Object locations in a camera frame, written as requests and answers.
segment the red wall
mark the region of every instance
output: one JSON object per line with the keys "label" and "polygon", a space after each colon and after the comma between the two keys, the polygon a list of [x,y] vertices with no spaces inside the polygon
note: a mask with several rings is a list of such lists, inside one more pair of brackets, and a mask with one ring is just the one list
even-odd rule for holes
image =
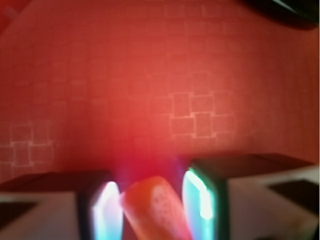
{"label": "red wall", "polygon": [[31,0],[0,1],[0,34],[30,2]]}
{"label": "red wall", "polygon": [[34,0],[0,35],[0,181],[180,155],[319,161],[319,28],[237,0]]}

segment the illuminated panel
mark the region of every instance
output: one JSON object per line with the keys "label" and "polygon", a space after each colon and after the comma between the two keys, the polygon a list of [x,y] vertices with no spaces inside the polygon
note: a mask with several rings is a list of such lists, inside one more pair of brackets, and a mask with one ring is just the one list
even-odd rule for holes
{"label": "illuminated panel", "polygon": [[193,239],[215,239],[214,194],[192,170],[183,177],[182,201]]}
{"label": "illuminated panel", "polygon": [[123,210],[120,192],[115,182],[108,182],[92,208],[93,239],[120,240],[123,229]]}

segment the glowing light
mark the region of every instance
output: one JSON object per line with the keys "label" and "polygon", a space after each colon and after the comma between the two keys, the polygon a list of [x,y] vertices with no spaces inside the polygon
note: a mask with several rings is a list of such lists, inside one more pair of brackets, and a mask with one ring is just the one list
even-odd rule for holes
{"label": "glowing light", "polygon": [[192,171],[186,172],[186,177],[196,186],[200,192],[200,216],[206,220],[213,217],[211,195],[204,182]]}
{"label": "glowing light", "polygon": [[120,192],[115,182],[108,182],[92,208],[93,237],[95,240],[121,240],[123,210]]}
{"label": "glowing light", "polygon": [[182,199],[193,239],[215,239],[215,198],[192,170],[184,175]]}

